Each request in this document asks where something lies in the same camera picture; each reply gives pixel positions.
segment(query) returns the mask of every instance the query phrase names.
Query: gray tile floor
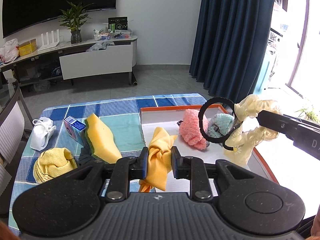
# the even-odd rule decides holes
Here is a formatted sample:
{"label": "gray tile floor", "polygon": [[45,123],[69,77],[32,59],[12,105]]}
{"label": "gray tile floor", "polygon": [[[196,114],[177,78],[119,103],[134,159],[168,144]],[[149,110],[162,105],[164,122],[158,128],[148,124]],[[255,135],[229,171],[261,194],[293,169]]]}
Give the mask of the gray tile floor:
{"label": "gray tile floor", "polygon": [[50,106],[97,100],[181,93],[199,93],[206,99],[210,98],[203,83],[196,82],[186,66],[139,66],[139,69],[134,69],[134,75],[137,86],[128,84],[127,73],[117,73],[77,78],[74,79],[74,86],[70,80],[61,80],[44,92],[28,92],[27,87],[21,90],[34,119]]}

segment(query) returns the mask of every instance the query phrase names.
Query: light blue fluffy cloth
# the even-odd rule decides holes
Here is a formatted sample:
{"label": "light blue fluffy cloth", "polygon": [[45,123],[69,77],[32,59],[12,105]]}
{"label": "light blue fluffy cloth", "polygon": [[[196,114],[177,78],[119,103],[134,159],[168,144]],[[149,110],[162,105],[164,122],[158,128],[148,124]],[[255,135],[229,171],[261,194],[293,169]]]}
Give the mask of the light blue fluffy cloth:
{"label": "light blue fluffy cloth", "polygon": [[225,136],[230,131],[234,120],[231,114],[215,114],[209,121],[207,134],[213,138]]}

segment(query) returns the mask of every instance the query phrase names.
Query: plaid tablecloth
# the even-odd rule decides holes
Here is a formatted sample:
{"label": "plaid tablecloth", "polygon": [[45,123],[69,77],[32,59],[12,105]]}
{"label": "plaid tablecloth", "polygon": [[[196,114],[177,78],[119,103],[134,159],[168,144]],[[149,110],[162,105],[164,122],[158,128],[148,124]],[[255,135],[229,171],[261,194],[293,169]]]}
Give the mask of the plaid tablecloth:
{"label": "plaid tablecloth", "polygon": [[[62,120],[71,115],[78,121],[84,123],[84,119],[90,114],[95,113],[112,130],[115,143],[123,157],[139,156],[142,148],[145,146],[140,124],[140,108],[202,105],[205,102],[206,100],[199,94],[177,94],[110,99],[49,107],[42,112],[41,116],[46,116],[53,120],[53,125],[57,126],[57,130],[43,151],[53,147],[65,147],[71,151],[77,161],[82,146],[68,135]],[[17,176],[14,181],[9,210],[9,228],[16,235],[20,232],[12,216],[12,205],[22,192],[37,185],[33,177],[33,165],[40,153],[41,152],[30,148],[29,139],[23,151]],[[132,181],[130,191],[135,192],[138,190],[139,181]]]}

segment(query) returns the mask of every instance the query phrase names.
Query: baseboard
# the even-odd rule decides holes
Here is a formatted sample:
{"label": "baseboard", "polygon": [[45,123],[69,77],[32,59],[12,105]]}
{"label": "baseboard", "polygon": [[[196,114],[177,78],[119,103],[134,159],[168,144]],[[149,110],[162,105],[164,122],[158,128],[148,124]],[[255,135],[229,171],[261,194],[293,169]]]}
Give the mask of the baseboard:
{"label": "baseboard", "polygon": [[164,65],[164,64],[158,64],[158,65],[135,65],[132,70],[133,71],[144,71],[144,70],[164,70],[164,69],[187,69],[189,70],[190,65],[180,65],[180,64],[174,64],[174,65]]}

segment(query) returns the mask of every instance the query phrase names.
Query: barcode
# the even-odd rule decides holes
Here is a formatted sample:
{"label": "barcode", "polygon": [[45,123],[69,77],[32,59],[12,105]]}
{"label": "barcode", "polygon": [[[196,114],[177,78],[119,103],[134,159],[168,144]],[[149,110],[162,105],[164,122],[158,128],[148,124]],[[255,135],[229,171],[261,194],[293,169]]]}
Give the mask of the barcode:
{"label": "barcode", "polygon": [[70,123],[70,124],[73,124],[73,123],[76,122],[77,120],[74,119],[72,116],[68,116],[68,117],[66,118],[66,121],[67,121],[68,123]]}

